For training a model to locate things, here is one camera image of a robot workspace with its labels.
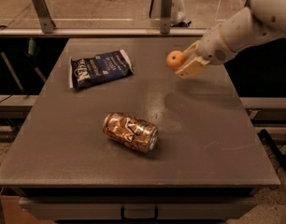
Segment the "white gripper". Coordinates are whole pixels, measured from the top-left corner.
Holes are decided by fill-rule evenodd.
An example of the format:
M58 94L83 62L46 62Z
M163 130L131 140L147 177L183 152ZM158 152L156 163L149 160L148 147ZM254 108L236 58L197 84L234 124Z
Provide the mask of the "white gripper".
M236 53L229 48L220 24L210 28L200 41L192 43L183 51L183 54L187 60L190 60L175 72L181 78L199 75L206 71L209 63L225 64L236 56Z

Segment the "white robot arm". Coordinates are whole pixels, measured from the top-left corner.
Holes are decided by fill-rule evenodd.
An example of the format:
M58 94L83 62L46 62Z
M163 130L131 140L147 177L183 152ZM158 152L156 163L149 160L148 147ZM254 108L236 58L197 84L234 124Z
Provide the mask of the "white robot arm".
M184 51L172 51L166 65L180 77L203 73L242 50L286 37L286 0L248 0L228 20L210 28Z

